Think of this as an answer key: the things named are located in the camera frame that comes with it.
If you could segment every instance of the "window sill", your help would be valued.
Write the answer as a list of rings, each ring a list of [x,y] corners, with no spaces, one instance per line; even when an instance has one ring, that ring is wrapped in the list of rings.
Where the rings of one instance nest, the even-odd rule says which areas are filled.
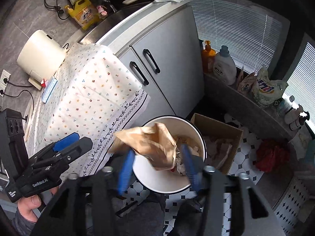
[[[205,95],[259,138],[291,140],[297,133],[297,130],[290,130],[289,125],[276,115],[271,106],[262,109],[255,103],[251,93],[244,95],[238,92],[236,84],[227,86],[213,74],[205,74],[204,82]]]

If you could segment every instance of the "wall outlet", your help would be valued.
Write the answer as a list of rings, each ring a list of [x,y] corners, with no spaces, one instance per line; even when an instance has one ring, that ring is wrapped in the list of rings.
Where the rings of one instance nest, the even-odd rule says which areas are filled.
[[[6,87],[7,87],[7,86],[5,86],[2,82],[0,82],[0,90],[3,90],[3,92],[5,92],[5,88],[6,88]]]
[[[2,74],[1,74],[1,77],[0,77],[0,83],[2,83],[2,84],[4,84],[5,86],[7,86],[7,83],[4,83],[3,79],[4,79],[4,78],[7,78],[7,80],[9,80],[10,75],[11,75],[11,74],[10,74],[9,72],[7,72],[6,70],[3,69]]]

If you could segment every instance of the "orange bottle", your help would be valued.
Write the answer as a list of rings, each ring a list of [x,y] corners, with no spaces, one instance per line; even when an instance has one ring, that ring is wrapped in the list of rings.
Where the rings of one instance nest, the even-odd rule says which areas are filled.
[[[210,41],[205,41],[206,47],[201,51],[202,69],[204,73],[212,72],[215,60],[215,50],[211,48]]]

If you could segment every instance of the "yellow detergent jug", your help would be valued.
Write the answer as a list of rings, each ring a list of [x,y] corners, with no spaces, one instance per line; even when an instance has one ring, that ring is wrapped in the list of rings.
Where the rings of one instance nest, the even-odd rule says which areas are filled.
[[[77,0],[73,5],[73,9],[69,8],[69,5],[65,9],[83,30],[100,21],[97,9],[89,0]]]

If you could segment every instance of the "screw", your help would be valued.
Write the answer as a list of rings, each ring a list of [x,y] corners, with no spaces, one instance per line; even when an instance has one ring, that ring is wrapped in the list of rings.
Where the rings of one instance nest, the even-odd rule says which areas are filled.
[[[204,170],[207,172],[215,172],[215,167],[213,166],[204,166]]]
[[[112,167],[104,167],[104,168],[102,168],[102,171],[105,173],[110,173],[113,171],[113,168]]]
[[[243,173],[243,172],[242,172],[242,173],[239,173],[238,176],[239,176],[241,179],[244,179],[244,180],[249,179],[248,175],[247,175],[246,173]]]
[[[77,179],[78,177],[79,175],[77,173],[71,173],[68,175],[68,179],[71,179],[71,180]]]

